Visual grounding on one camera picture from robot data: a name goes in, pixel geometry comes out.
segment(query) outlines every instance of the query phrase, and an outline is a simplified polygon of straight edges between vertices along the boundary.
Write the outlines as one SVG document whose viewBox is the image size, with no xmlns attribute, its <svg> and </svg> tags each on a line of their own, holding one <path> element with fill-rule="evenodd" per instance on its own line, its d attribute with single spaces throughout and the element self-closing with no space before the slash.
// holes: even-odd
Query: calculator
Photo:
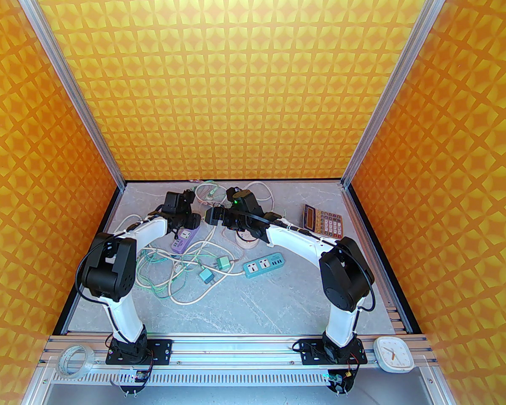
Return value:
<svg viewBox="0 0 506 405">
<path fill-rule="evenodd" d="M 302 226 L 309 231 L 333 239 L 343 238 L 343 217 L 340 214 L 318 210 L 307 204 L 304 206 Z"/>
</svg>

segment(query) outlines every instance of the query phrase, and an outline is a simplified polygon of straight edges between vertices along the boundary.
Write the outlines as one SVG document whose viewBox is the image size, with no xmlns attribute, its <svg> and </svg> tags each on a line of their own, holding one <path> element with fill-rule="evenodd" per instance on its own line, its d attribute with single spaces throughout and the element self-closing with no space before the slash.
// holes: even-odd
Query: orange patterned wall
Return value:
<svg viewBox="0 0 506 405">
<path fill-rule="evenodd" d="M 114 187 L 17 0 L 0 0 L 0 404 L 20 402 Z"/>
<path fill-rule="evenodd" d="M 341 177 L 424 0 L 39 0 L 126 179 Z"/>
<path fill-rule="evenodd" d="M 353 185 L 461 404 L 506 404 L 506 0 L 448 0 Z"/>
</svg>

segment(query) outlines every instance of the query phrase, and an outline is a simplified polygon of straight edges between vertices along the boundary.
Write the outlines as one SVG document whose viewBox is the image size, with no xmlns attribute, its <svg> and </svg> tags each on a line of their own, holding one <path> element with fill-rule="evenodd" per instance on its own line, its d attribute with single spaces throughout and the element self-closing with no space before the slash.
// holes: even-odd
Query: table surface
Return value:
<svg viewBox="0 0 506 405">
<path fill-rule="evenodd" d="M 224 187 L 244 187 L 247 183 L 249 182 L 219 182 Z M 265 183 L 274 193 L 276 213 L 285 216 L 294 224 L 301 224 L 304 204 L 341 214 L 344 235 L 353 238 L 359 244 L 336 181 L 265 181 Z M 129 183 L 108 230 L 113 231 L 129 214 L 146 215 L 163 203 L 167 191 L 181 193 L 194 185 L 195 183 L 190 182 Z M 254 185 L 250 189 L 259 199 L 268 196 L 268 191 L 261 185 Z M 263 201 L 260 204 L 265 211 L 271 208 L 270 201 Z M 194 202 L 194 212 L 200 212 L 201 216 L 204 216 L 205 209 L 205 206 Z M 133 223 L 135 219 L 132 218 L 130 221 L 126 224 Z M 194 240 L 205 238 L 211 228 L 204 221 L 201 222 Z M 170 250 L 172 238 L 173 235 L 166 235 L 154 241 L 153 245 Z M 200 302 L 188 306 L 176 305 L 170 299 L 159 299 L 151 291 L 134 287 L 132 293 L 135 307 L 148 332 L 300 335 L 320 334 L 324 331 L 328 324 L 330 304 L 322 290 L 318 267 L 285 248 L 278 246 L 269 248 L 262 241 L 253 249 L 240 249 L 234 242 L 234 233 L 221 225 L 218 225 L 212 241 L 230 250 L 234 258 L 238 259 L 233 270 L 235 272 L 242 270 L 244 262 L 277 251 L 285 258 L 285 265 L 251 279 L 245 275 L 229 276 Z M 220 249 L 210 250 L 212 249 L 216 255 L 224 255 Z M 153 280 L 166 280 L 170 275 L 170 262 L 151 265 L 148 271 Z M 195 270 L 188 274 L 187 283 L 184 289 L 176 294 L 176 299 L 190 301 L 207 289 L 198 273 Z M 373 284 L 373 288 L 377 297 L 376 309 L 370 313 L 360 314 L 357 332 L 394 334 L 376 284 Z M 367 297 L 364 305 L 370 303 L 370 297 Z M 100 305 L 80 300 L 68 330 L 110 332 L 112 329 Z"/>
</svg>

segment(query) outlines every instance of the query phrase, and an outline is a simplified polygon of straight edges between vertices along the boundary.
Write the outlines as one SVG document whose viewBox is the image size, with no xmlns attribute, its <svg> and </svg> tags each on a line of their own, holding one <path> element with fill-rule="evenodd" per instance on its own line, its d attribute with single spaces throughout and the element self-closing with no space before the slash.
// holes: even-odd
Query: clock face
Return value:
<svg viewBox="0 0 506 405">
<path fill-rule="evenodd" d="M 374 348 L 381 367 L 389 372 L 407 372 L 414 366 L 407 344 L 397 337 L 380 337 Z"/>
</svg>

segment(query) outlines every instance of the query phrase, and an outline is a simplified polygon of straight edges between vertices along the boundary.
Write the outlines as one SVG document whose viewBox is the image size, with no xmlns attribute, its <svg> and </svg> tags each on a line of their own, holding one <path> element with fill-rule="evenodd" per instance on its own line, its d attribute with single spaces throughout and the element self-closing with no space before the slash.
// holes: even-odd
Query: purple power strip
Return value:
<svg viewBox="0 0 506 405">
<path fill-rule="evenodd" d="M 172 245 L 170 245 L 170 250 L 174 253 L 184 253 L 189 246 L 189 244 L 193 241 L 193 237 L 197 233 L 199 228 L 192 229 L 183 229 L 178 234 L 178 239 L 172 241 Z"/>
</svg>

